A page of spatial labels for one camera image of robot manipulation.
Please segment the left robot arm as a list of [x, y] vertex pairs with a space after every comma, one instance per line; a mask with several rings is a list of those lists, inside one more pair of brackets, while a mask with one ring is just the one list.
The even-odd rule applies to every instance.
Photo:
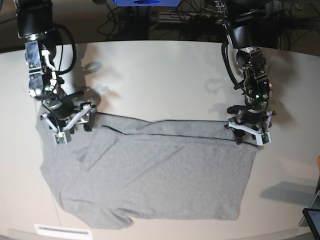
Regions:
[[[263, 51], [257, 45], [253, 33], [253, 21], [266, 0], [216, 0], [218, 17], [224, 27], [226, 39], [221, 45], [225, 68], [235, 90], [241, 90], [244, 105], [227, 109], [232, 115], [225, 128], [231, 129], [239, 145], [250, 134], [258, 146], [272, 141], [269, 127], [273, 112], [268, 109], [273, 87], [267, 75], [267, 63]], [[235, 61], [242, 71], [243, 80], [237, 81], [232, 72], [228, 46], [237, 50]]]

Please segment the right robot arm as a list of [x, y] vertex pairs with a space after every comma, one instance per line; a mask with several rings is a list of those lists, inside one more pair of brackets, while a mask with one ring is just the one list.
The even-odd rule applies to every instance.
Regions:
[[[83, 126], [84, 131], [93, 129], [92, 115], [96, 106], [91, 102], [75, 103], [85, 94], [79, 90], [67, 94], [62, 85], [62, 75], [75, 66], [77, 50], [71, 32], [61, 24], [53, 22], [53, 4], [50, 0], [16, 0], [17, 31], [20, 39], [26, 39], [25, 60], [28, 65], [28, 94], [41, 102], [46, 113], [41, 115], [56, 135], [74, 133], [75, 124]], [[70, 66], [61, 70], [54, 65], [57, 53], [53, 33], [63, 30], [69, 37], [72, 48]]]

